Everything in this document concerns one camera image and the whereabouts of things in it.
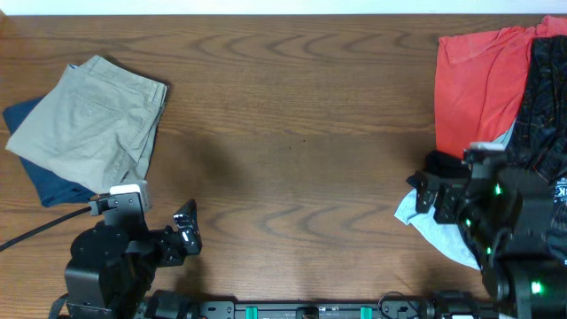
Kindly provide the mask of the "khaki shorts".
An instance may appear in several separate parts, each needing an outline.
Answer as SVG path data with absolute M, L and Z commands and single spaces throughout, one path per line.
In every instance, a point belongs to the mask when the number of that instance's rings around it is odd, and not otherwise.
M 9 138 L 6 150 L 102 193 L 143 180 L 167 85 L 94 56 L 69 65 Z

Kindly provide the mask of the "navy blue shorts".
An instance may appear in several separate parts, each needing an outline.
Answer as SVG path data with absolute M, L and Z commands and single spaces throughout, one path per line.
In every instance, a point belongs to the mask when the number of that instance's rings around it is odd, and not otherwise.
M 38 97 L 28 100 L 9 106 L 3 111 L 4 121 L 11 134 L 17 130 L 19 125 L 42 99 L 42 97 Z M 41 204 L 45 207 L 60 204 L 87 203 L 95 195 L 94 192 L 78 183 L 67 181 L 27 159 L 19 159 L 35 186 Z

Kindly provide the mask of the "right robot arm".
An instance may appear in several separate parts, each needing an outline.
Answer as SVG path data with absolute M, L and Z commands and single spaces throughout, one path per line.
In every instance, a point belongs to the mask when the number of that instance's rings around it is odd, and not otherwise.
M 480 268 L 491 301 L 435 292 L 421 318 L 564 318 L 566 267 L 550 247 L 553 192 L 536 172 L 513 167 L 505 151 L 467 150 L 461 167 L 419 170 L 416 211 L 454 225 Z

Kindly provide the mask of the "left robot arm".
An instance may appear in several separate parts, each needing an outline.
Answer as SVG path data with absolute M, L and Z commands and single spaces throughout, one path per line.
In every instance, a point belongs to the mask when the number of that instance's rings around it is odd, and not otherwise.
M 168 291 L 146 294 L 158 268 L 181 266 L 186 257 L 200 254 L 195 200 L 174 213 L 173 226 L 161 230 L 149 230 L 136 194 L 99 198 L 89 206 L 104 219 L 73 241 L 65 269 L 67 292 L 52 303 L 49 316 L 198 318 L 198 303 L 187 297 Z

